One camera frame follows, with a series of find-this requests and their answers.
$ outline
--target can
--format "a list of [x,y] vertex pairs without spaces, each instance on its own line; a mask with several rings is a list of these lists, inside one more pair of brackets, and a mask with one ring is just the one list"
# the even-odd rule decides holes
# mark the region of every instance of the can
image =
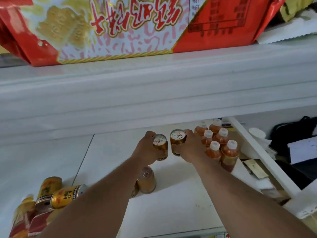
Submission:
[[38,212],[48,212],[52,210],[50,200],[55,191],[62,187],[61,177],[52,176],[45,179],[41,185],[40,192],[36,199],[35,209]]
[[130,196],[130,199],[133,198],[133,197],[135,197],[135,196],[138,194],[138,192],[139,192],[139,187],[138,187],[138,184],[135,183],[135,184],[134,184],[134,189],[133,189],[133,191],[132,191],[132,193],[131,193],[131,196]]
[[77,185],[55,191],[51,198],[52,208],[58,209],[65,207],[80,196],[87,188],[87,185]]
[[161,150],[161,149],[165,150],[164,158],[157,159],[157,160],[158,161],[165,160],[168,156],[167,138],[165,137],[165,135],[156,134],[152,137],[152,141],[153,141],[154,148],[158,150]]
[[155,190],[156,180],[154,177],[154,172],[149,166],[146,166],[142,169],[137,179],[137,184],[140,191],[144,194],[150,194]]
[[[174,129],[170,134],[170,141],[172,144],[183,144],[186,141],[186,132],[182,129]],[[173,155],[180,156],[179,153],[176,153],[172,148]]]

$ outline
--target hand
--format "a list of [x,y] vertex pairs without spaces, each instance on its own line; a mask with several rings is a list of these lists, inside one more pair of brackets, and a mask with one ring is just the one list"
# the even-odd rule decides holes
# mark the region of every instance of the hand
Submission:
[[204,157],[204,146],[201,143],[201,137],[197,136],[190,129],[185,129],[186,141],[184,144],[173,144],[172,147],[175,152],[187,162],[192,163],[200,157]]
[[132,157],[140,160],[143,167],[153,164],[157,159],[164,158],[165,150],[157,150],[153,147],[152,137],[154,135],[156,133],[147,131],[132,153]]

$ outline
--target red and gold can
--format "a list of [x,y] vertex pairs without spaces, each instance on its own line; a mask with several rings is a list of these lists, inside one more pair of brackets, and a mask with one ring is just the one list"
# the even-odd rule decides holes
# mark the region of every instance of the red and gold can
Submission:
[[152,137],[152,140],[153,140],[154,148],[156,148],[158,150],[161,150],[161,149],[165,150],[164,157],[161,159],[157,159],[157,160],[158,161],[165,160],[168,156],[167,138],[165,137],[165,135],[156,134]]
[[50,200],[53,193],[62,187],[61,177],[52,176],[45,179],[41,185],[40,192],[36,199],[35,209],[38,212],[52,210]]
[[133,198],[133,197],[135,197],[135,196],[138,194],[138,192],[139,192],[139,187],[138,187],[138,184],[135,183],[135,184],[134,184],[134,189],[133,189],[133,191],[132,191],[132,193],[131,193],[131,196],[130,196],[130,199]]
[[155,190],[156,180],[154,177],[154,172],[149,166],[146,166],[142,169],[137,179],[137,184],[140,191],[144,194],[150,194]]
[[[172,144],[183,144],[186,141],[186,132],[182,129],[174,129],[170,134],[170,141]],[[180,156],[172,148],[173,155]]]
[[80,196],[86,189],[87,185],[77,185],[73,187],[62,188],[52,195],[51,206],[54,209],[63,208],[71,201]]

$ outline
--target white countertop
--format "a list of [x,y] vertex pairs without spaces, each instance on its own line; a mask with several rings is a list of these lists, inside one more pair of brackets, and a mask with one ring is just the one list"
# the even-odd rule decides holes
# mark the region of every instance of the white countertop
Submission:
[[27,194],[37,198],[42,182],[60,176],[71,186],[92,136],[0,147],[0,237],[9,236],[15,208]]
[[0,145],[317,104],[317,36],[0,70]]
[[[198,122],[140,128],[95,135],[74,184],[91,185],[106,176],[132,154],[147,130],[169,139],[173,129],[193,129]],[[117,238],[181,237],[224,231],[220,218],[192,166],[172,154],[151,165],[157,181],[149,195],[130,199]],[[254,180],[240,160],[233,174],[250,186]]]

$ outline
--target human arm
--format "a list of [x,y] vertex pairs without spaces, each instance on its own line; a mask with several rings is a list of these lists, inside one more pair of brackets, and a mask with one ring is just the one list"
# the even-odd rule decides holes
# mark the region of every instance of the human arm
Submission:
[[233,238],[316,238],[283,207],[225,171],[208,158],[191,130],[184,144],[173,148],[195,167],[216,211]]
[[164,157],[153,135],[146,132],[129,159],[65,207],[39,238],[115,238],[142,168]]

